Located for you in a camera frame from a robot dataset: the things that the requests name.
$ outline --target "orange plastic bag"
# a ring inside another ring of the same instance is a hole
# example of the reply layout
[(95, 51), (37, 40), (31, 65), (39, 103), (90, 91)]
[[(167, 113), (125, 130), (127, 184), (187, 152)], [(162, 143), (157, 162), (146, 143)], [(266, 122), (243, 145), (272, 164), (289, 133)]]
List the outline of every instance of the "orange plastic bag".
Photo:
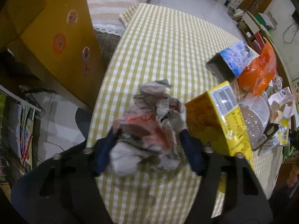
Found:
[(254, 59), (238, 77), (239, 86), (254, 96), (262, 94), (276, 74), (276, 55), (267, 41), (261, 55)]

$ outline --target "tiled floor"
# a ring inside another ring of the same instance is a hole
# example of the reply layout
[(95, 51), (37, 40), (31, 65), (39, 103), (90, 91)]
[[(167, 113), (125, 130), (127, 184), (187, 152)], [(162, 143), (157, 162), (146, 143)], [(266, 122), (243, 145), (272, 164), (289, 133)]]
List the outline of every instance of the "tiled floor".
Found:
[(151, 4), (191, 14), (222, 28), (240, 40), (243, 39), (236, 27), (237, 22), (226, 13), (227, 8), (216, 0), (151, 0)]
[[(151, 0), (151, 3), (189, 13), (243, 39), (236, 22), (226, 13), (226, 7), (215, 0)], [(36, 93), (34, 97), (45, 109), (40, 126), (39, 161), (84, 141), (75, 123), (77, 106), (54, 93)]]

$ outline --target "screw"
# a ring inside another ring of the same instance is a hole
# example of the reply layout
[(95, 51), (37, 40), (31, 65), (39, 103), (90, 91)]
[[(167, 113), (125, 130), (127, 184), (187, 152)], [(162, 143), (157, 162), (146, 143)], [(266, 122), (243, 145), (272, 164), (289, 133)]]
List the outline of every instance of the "screw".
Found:
[(236, 154), (236, 157), (237, 157), (237, 158), (240, 158), (240, 159), (245, 158), (244, 154), (241, 153), (241, 152), (238, 152), (238, 153)]
[(214, 151), (213, 151), (213, 149), (211, 147), (205, 147), (204, 148), (204, 152), (205, 153), (213, 153)]
[(83, 153), (84, 154), (90, 154), (90, 153), (92, 153), (93, 152), (93, 148), (85, 148), (84, 150), (83, 150)]
[(59, 153), (57, 153), (53, 156), (54, 160), (59, 160), (60, 158), (61, 158), (61, 155)]

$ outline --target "yellow snack bag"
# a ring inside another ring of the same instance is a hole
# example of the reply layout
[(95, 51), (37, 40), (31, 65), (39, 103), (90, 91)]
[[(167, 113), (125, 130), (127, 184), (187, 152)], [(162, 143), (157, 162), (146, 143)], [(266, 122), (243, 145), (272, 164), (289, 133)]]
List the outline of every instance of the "yellow snack bag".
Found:
[(279, 144), (285, 145), (288, 143), (290, 119), (281, 121), (280, 125), (284, 128), (284, 130), (278, 134)]
[(244, 119), (231, 86), (226, 81), (186, 103), (192, 136), (214, 151), (234, 156), (241, 152), (253, 167)]

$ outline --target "table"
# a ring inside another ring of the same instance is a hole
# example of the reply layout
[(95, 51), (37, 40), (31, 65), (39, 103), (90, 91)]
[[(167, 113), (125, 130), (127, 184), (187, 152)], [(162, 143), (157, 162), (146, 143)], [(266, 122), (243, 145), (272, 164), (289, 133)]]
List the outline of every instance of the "table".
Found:
[[(139, 4), (122, 14), (128, 25), (107, 69), (91, 122), (87, 147), (105, 137), (113, 119), (133, 103), (138, 85), (167, 78), (167, 93), (186, 103), (218, 85), (206, 68), (217, 52), (238, 39), (204, 20), (173, 9)], [(237, 82), (237, 97), (244, 95)], [(275, 154), (281, 158), (281, 151)], [(253, 153), (255, 173), (264, 189), (275, 183), (279, 167), (274, 154)], [(105, 206), (116, 223), (183, 223), (192, 207), (201, 177), (185, 165), (168, 175), (147, 164), (131, 177), (117, 177), (111, 167), (96, 179)], [(221, 213), (224, 194), (218, 193), (213, 216)]]

